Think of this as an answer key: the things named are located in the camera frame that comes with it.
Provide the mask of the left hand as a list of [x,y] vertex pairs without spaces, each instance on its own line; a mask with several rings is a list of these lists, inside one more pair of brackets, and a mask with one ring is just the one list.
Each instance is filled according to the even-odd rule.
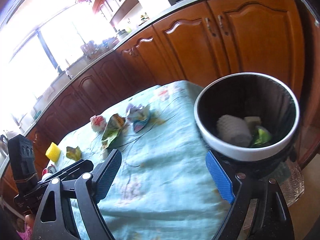
[[25,219],[17,218],[16,231],[21,239],[30,240],[33,234],[35,215],[26,215]]

